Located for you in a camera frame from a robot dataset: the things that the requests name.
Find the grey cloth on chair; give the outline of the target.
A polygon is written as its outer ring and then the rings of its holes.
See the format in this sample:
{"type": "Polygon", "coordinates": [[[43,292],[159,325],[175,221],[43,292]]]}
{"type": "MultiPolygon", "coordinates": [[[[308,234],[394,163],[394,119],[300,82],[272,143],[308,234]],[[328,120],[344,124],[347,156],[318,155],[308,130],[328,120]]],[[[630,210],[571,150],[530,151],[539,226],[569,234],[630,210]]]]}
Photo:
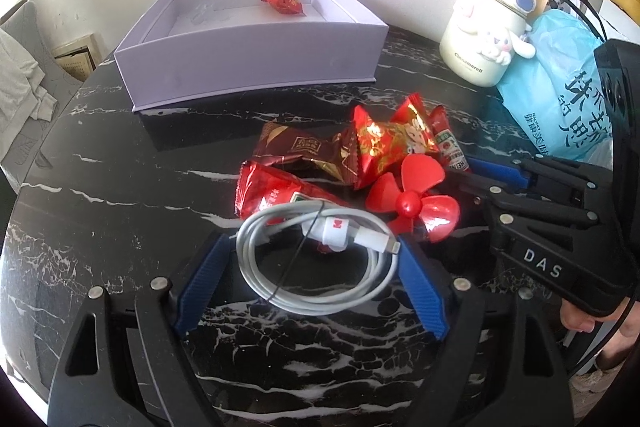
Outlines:
{"type": "Polygon", "coordinates": [[[42,82],[46,74],[32,56],[6,31],[1,31],[1,158],[29,118],[50,122],[58,100],[42,82]]]}

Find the red ketchup sachet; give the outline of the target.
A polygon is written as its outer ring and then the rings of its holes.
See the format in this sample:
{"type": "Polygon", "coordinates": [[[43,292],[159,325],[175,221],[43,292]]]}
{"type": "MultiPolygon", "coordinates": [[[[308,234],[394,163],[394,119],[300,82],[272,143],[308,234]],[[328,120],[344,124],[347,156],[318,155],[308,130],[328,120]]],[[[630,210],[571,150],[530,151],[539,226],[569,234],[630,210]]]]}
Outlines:
{"type": "Polygon", "coordinates": [[[449,169],[470,171],[470,165],[452,132],[446,108],[436,106],[430,114],[431,128],[439,149],[440,162],[449,169]]]}

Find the dark red snack packet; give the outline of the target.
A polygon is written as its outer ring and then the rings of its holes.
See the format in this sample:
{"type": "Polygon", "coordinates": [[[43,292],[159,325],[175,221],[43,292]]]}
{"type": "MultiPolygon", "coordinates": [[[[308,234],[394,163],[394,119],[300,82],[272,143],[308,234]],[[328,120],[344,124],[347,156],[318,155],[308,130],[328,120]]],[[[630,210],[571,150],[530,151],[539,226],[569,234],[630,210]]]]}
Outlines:
{"type": "Polygon", "coordinates": [[[331,138],[319,138],[270,121],[262,127],[253,159],[266,166],[306,161],[345,184],[354,185],[358,179],[358,143],[351,127],[331,138]]]}

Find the red ketchup packet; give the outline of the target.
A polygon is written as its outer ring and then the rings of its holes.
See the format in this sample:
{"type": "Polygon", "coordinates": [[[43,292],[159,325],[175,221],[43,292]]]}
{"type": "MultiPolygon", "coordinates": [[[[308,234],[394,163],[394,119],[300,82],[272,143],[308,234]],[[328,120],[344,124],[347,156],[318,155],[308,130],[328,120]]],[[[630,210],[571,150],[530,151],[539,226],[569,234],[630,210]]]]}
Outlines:
{"type": "Polygon", "coordinates": [[[298,196],[302,199],[324,199],[346,206],[346,202],[335,195],[294,174],[248,160],[243,162],[240,169],[234,209],[239,218],[247,219],[257,211],[294,202],[298,196]]]}

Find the blue plastic bag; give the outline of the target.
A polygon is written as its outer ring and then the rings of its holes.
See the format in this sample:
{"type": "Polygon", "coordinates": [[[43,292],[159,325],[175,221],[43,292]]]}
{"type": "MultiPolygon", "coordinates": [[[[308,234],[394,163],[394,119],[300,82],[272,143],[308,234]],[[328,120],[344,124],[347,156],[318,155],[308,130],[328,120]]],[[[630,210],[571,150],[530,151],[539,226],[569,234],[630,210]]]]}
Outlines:
{"type": "Polygon", "coordinates": [[[612,124],[593,55],[601,40],[579,18],[551,9],[528,41],[535,56],[514,56],[497,84],[503,106],[538,153],[612,168],[612,124]]]}

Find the red gold candy packet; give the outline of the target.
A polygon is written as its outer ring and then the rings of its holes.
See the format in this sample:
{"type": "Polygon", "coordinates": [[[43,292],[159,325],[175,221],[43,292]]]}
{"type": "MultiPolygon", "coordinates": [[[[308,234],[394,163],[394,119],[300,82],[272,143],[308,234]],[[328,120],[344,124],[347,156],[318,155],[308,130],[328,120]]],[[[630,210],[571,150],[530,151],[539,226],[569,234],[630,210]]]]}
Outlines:
{"type": "Polygon", "coordinates": [[[356,106],[352,111],[352,130],[356,133],[358,144],[356,190],[371,185],[408,155],[439,154],[419,93],[410,94],[390,121],[374,120],[367,109],[356,106]]]}

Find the open lavender gift box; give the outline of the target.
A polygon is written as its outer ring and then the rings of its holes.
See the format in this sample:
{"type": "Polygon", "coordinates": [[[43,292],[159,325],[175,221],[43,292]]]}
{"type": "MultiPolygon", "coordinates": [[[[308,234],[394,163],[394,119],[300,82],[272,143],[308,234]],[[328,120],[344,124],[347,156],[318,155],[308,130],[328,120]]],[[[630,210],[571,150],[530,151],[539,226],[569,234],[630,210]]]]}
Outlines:
{"type": "Polygon", "coordinates": [[[387,26],[358,0],[156,0],[115,51],[134,110],[304,84],[368,82],[387,26]]]}

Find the small red gold packet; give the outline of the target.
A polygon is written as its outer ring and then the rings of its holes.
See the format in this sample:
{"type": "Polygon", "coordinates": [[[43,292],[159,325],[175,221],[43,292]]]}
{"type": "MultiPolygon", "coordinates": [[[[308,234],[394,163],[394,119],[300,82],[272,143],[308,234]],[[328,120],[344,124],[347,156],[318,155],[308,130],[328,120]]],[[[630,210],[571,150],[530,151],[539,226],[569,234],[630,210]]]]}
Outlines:
{"type": "Polygon", "coordinates": [[[304,6],[299,0],[260,0],[282,15],[304,16],[304,6]]]}

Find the wooden picture frame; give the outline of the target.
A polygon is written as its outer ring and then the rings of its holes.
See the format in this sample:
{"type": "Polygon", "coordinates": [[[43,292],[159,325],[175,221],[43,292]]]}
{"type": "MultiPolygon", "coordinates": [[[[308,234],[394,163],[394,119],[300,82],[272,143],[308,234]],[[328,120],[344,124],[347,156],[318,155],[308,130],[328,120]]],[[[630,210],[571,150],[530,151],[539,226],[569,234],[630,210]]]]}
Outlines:
{"type": "Polygon", "coordinates": [[[84,82],[102,63],[102,53],[93,34],[84,35],[51,51],[58,66],[84,82]]]}

